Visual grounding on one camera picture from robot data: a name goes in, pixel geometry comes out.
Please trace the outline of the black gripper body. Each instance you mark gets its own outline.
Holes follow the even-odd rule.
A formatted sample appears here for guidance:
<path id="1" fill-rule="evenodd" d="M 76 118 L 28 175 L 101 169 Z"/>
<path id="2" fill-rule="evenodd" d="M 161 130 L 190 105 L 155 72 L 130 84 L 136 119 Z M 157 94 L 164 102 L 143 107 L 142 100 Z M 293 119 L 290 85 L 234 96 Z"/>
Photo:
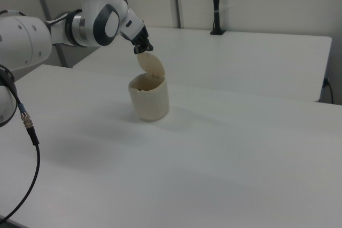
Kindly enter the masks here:
<path id="1" fill-rule="evenodd" d="M 142 48 L 145 48 L 145 46 L 150 43 L 149 39 L 149 34 L 147 32 L 147 28 L 144 26 L 138 33 L 137 35 L 131 40 L 132 45 L 139 46 Z"/>

